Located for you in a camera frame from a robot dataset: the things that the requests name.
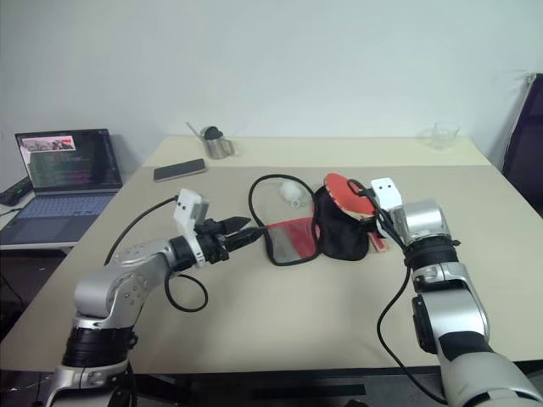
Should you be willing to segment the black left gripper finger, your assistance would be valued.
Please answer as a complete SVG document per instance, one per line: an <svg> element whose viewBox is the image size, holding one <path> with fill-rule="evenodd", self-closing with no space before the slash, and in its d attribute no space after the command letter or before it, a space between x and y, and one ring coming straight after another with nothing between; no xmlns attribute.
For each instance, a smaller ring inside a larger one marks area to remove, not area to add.
<svg viewBox="0 0 543 407"><path fill-rule="evenodd" d="M227 237L227 251L236 251L240 248L250 245L260 238L260 229L250 227L238 231Z"/></svg>
<svg viewBox="0 0 543 407"><path fill-rule="evenodd" d="M237 232L250 222L250 218L243 216L233 216L222 221L224 232Z"/></svg>

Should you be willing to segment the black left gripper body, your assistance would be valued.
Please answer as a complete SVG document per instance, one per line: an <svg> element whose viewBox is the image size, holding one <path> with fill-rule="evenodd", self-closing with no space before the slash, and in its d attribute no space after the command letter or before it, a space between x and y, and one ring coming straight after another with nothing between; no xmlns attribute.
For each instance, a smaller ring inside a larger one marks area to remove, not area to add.
<svg viewBox="0 0 543 407"><path fill-rule="evenodd" d="M215 264L229 259L226 239L232 232L224 220L206 219L195 226L195 233L207 263Z"/></svg>

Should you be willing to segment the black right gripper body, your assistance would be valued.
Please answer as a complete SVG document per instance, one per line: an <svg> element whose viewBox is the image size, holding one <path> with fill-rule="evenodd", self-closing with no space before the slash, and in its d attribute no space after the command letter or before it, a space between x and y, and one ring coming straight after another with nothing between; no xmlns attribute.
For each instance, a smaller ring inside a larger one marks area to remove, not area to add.
<svg viewBox="0 0 543 407"><path fill-rule="evenodd" d="M374 208L374 217L376 219L378 233L384 238L391 239L395 243L400 243L401 239L394 228L393 221L389 213L385 209L383 209L378 203L377 196L373 189L367 188L364 191L364 194L369 199Z"/></svg>

